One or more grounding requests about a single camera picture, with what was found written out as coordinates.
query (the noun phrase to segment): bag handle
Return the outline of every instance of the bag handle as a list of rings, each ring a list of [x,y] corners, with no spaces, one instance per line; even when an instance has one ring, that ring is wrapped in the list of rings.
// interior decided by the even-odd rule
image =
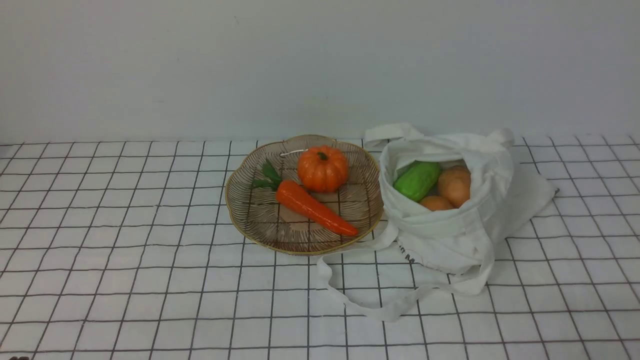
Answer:
[[[424,138],[424,135],[408,122],[386,124],[365,131],[364,145],[365,147],[381,147],[387,144],[387,140],[400,138],[414,140]]]
[[[493,142],[499,143],[503,148],[507,149],[513,146],[515,139],[513,131],[506,127],[502,129],[494,130],[487,138]]]
[[[444,282],[429,282],[426,284],[421,284],[415,290],[401,295],[400,297],[396,298],[383,307],[366,307],[358,305],[351,301],[345,294],[341,293],[336,288],[331,286],[330,281],[333,272],[331,270],[331,267],[324,261],[324,257],[334,254],[345,254],[351,251],[375,251],[389,247],[398,236],[398,228],[390,222],[388,223],[387,228],[383,231],[383,233],[373,241],[357,243],[349,250],[334,252],[321,256],[317,262],[318,280],[320,286],[326,288],[329,291],[329,294],[335,300],[344,304],[344,306],[350,311],[368,316],[375,320],[394,322],[401,315],[407,313],[415,305],[416,301],[436,289],[458,295],[477,295],[478,293],[480,293],[483,290],[484,285],[489,278],[489,275],[491,274],[493,263],[495,262],[493,243],[486,233],[484,233],[483,235],[484,236],[480,236],[481,241],[479,242],[479,244],[482,245],[481,251],[484,253],[484,258],[479,269],[474,269],[470,273],[458,277],[457,281],[452,282],[451,284]]]
[[[387,140],[396,140],[404,138],[406,140],[416,140],[424,138],[424,135],[408,122],[399,124],[386,124],[376,126],[368,129],[364,133],[364,145],[365,147],[381,147],[387,143]],[[505,149],[512,147],[515,142],[513,132],[503,127],[502,129],[494,130],[487,139],[499,143]]]

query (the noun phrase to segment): wall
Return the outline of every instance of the wall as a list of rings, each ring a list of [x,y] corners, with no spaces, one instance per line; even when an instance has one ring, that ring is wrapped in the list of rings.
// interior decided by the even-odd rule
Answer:
[[[2,0],[0,140],[640,131],[638,0]]]

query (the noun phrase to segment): green leaf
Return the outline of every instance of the green leaf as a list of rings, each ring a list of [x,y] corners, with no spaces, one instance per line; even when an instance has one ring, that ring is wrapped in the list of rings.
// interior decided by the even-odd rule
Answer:
[[[277,190],[275,188],[275,185],[269,180],[255,179],[253,180],[251,185],[252,185],[251,186],[252,189],[265,188],[265,189]]]
[[[278,171],[276,171],[275,167],[271,164],[271,162],[267,159],[266,162],[262,165],[262,173],[268,177],[276,186],[278,186],[282,182],[282,178],[278,175]]]

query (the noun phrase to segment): brown potato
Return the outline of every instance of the brown potato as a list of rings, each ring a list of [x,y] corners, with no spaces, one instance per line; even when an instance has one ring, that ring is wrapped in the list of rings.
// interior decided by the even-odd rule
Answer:
[[[471,173],[462,166],[444,170],[438,178],[440,195],[456,208],[459,208],[471,197]]]
[[[442,196],[427,196],[420,200],[420,205],[431,211],[451,210],[453,205]]]

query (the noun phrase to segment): gold basket rim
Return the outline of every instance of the gold basket rim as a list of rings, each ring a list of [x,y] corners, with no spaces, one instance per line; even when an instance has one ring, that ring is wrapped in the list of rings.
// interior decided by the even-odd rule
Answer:
[[[250,153],[249,153],[249,154],[248,154],[248,155],[247,155],[247,156],[242,160],[242,163],[240,163],[240,165],[239,165],[239,166],[238,166],[238,167],[237,167],[237,168],[236,168],[236,169],[231,173],[231,176],[229,176],[229,178],[227,179],[227,183],[226,183],[226,184],[224,184],[224,185],[225,185],[225,204],[227,205],[227,211],[229,212],[229,218],[231,219],[231,223],[234,225],[234,227],[236,228],[236,230],[238,230],[238,231],[239,231],[239,232],[240,232],[240,233],[241,233],[245,238],[247,238],[247,239],[249,239],[249,240],[253,241],[253,242],[254,242],[254,243],[256,243],[256,244],[258,244],[258,245],[260,245],[260,246],[262,246],[262,247],[265,247],[265,248],[267,248],[267,249],[271,249],[271,250],[276,251],[276,252],[282,252],[282,253],[284,253],[284,254],[290,254],[290,255],[308,255],[308,256],[311,256],[311,255],[321,255],[321,254],[327,254],[327,253],[329,253],[329,252],[334,252],[334,251],[336,251],[336,250],[338,250],[338,249],[341,249],[341,248],[343,248],[343,247],[347,247],[347,246],[349,246],[349,245],[351,245],[351,244],[353,244],[353,243],[356,243],[356,242],[360,241],[362,238],[364,238],[365,236],[369,235],[369,233],[373,232],[373,229],[375,229],[375,228],[378,226],[378,224],[380,223],[380,220],[382,219],[382,213],[384,212],[384,210],[383,210],[383,211],[380,211],[380,213],[379,213],[378,215],[376,215],[376,219],[375,219],[375,221],[371,223],[370,228],[368,228],[368,230],[364,231],[364,232],[362,233],[362,235],[357,236],[356,238],[353,238],[353,240],[348,241],[348,242],[346,242],[346,243],[340,244],[340,245],[335,246],[335,247],[332,247],[332,248],[330,248],[330,249],[320,250],[320,251],[288,251],[288,250],[282,250],[282,249],[278,249],[278,248],[276,248],[276,247],[272,247],[272,246],[266,245],[266,244],[264,244],[264,243],[260,242],[259,240],[256,240],[256,239],[252,238],[252,237],[251,237],[251,236],[249,236],[246,232],[244,232],[244,231],[241,229],[241,226],[239,226],[239,225],[237,224],[236,220],[234,219],[233,211],[231,210],[231,207],[228,205],[228,204],[229,204],[229,200],[228,200],[228,196],[229,196],[229,187],[228,187],[228,185],[227,185],[227,184],[228,184],[228,183],[229,183],[229,181],[231,181],[231,179],[236,175],[236,172],[237,172],[238,170],[240,170],[240,168],[242,168],[242,167],[244,166],[244,164],[245,164],[246,160],[247,160],[247,159],[249,158],[249,156],[251,156],[254,152],[256,152],[256,151],[260,150],[260,149],[261,149],[261,148],[263,148],[263,147],[267,147],[267,146],[270,146],[270,145],[273,145],[273,144],[276,144],[276,143],[285,143],[285,142],[290,142],[291,140],[294,140],[294,139],[297,139],[297,138],[303,138],[303,137],[307,137],[307,136],[314,136],[314,137],[317,137],[317,138],[324,138],[324,139],[330,140],[330,141],[335,142],[335,143],[344,143],[344,144],[350,144],[350,145],[355,145],[356,147],[359,147],[359,146],[357,146],[357,145],[356,145],[356,144],[354,144],[354,143],[342,142],[342,141],[338,141],[338,140],[337,140],[337,139],[335,139],[335,138],[331,138],[331,137],[329,137],[329,136],[324,136],[324,135],[315,135],[315,134],[304,134],[304,135],[298,135],[298,136],[294,136],[294,137],[292,137],[292,138],[288,138],[288,139],[286,139],[286,140],[281,140],[281,141],[279,141],[279,142],[270,142],[270,143],[266,143],[266,144],[264,144],[264,145],[261,145],[261,146],[256,147],[252,152],[250,152]],[[373,155],[371,155],[371,153],[370,153],[369,151],[366,151],[363,147],[359,147],[359,148],[360,148],[363,152],[365,152],[365,153],[366,153],[366,155],[367,155],[367,156],[372,160],[372,162],[373,162],[374,166],[376,167],[376,170],[377,170],[378,172],[380,172],[380,166],[378,165],[378,162],[376,161],[376,158],[374,158],[374,157],[373,157]]]

